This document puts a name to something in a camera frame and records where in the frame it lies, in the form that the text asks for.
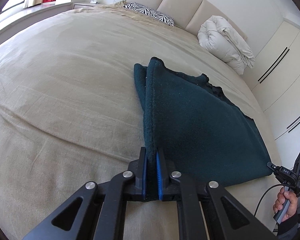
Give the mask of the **person's right hand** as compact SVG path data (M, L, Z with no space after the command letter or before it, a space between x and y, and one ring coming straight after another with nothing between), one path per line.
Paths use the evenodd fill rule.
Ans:
M296 194L288 187L282 187L273 205L274 219L277 224L292 218L296 214L297 207L298 198Z

